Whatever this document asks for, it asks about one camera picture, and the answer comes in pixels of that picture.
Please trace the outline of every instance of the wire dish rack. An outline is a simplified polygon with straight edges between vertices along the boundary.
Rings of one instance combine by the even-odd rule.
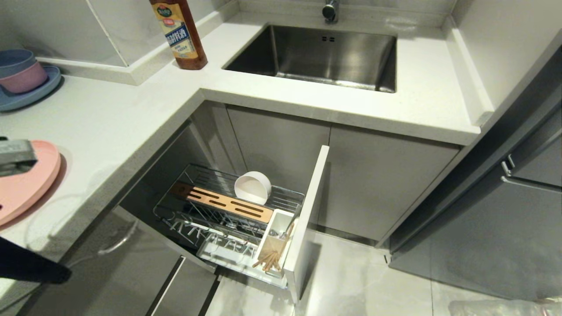
[[[189,164],[175,182],[181,181],[236,198],[234,193],[236,179],[238,179],[237,175]],[[170,193],[171,188],[172,186],[152,212],[170,230],[187,240],[193,249],[198,249],[198,256],[213,261],[210,253],[216,254],[220,250],[221,256],[228,257],[229,262],[232,263],[254,257],[255,251],[264,237],[267,223],[245,218],[197,201],[182,199]],[[264,207],[299,214],[304,198],[305,195],[302,193],[272,186],[271,195]]]

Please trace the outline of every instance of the faucet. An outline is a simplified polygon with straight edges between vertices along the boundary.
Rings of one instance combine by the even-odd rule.
[[[326,0],[326,5],[322,9],[326,24],[336,24],[339,16],[339,0]]]

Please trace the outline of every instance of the open cabinet door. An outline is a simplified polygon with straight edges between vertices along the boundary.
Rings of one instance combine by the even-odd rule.
[[[287,287],[291,292],[291,298],[296,304],[305,286],[305,278],[309,262],[312,258],[312,238],[314,230],[309,226],[314,223],[310,222],[312,214],[316,214],[320,207],[320,195],[322,193],[322,184],[326,159],[330,147],[322,146],[316,167],[310,179],[310,185],[306,192],[306,197],[302,205],[301,215],[294,228],[293,241],[287,253],[283,270],[287,277]]]

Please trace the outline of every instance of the soy sauce bottle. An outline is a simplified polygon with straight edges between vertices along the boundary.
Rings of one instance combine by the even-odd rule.
[[[150,0],[156,19],[182,69],[199,70],[207,65],[187,0]]]

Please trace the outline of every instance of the stainless steel sink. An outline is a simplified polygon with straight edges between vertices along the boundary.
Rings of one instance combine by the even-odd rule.
[[[396,38],[270,25],[224,69],[396,91]]]

